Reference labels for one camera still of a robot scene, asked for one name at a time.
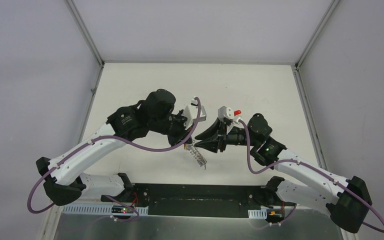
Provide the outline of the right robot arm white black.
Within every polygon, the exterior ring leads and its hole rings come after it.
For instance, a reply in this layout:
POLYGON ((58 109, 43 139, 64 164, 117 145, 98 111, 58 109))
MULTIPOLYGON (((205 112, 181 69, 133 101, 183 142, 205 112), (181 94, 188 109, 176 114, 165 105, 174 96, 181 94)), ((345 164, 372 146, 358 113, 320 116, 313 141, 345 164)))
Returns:
POLYGON ((267 206, 280 201, 302 205, 327 215, 343 230, 358 233, 373 204, 363 179, 336 175, 299 157, 271 137, 273 130, 260 113, 242 128, 234 123, 217 118, 195 137, 195 147, 218 153, 228 145, 246 146, 248 162, 254 159, 265 170, 273 169, 301 182, 273 176, 262 188, 267 206))

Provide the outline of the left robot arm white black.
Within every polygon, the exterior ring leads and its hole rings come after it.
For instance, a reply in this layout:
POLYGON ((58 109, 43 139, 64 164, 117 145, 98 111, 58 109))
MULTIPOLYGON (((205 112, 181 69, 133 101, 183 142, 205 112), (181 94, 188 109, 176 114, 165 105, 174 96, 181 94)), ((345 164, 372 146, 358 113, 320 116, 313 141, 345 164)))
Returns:
POLYGON ((201 102, 194 97, 185 109, 173 114, 175 103, 171 92, 153 91, 134 105, 118 108, 91 136, 68 152, 53 159, 38 159, 39 183, 52 203, 65 206, 82 197, 129 201, 133 188, 125 173, 92 175, 86 170, 126 145, 138 148, 136 140, 150 132, 167 136, 166 151, 189 143, 203 115, 201 102))

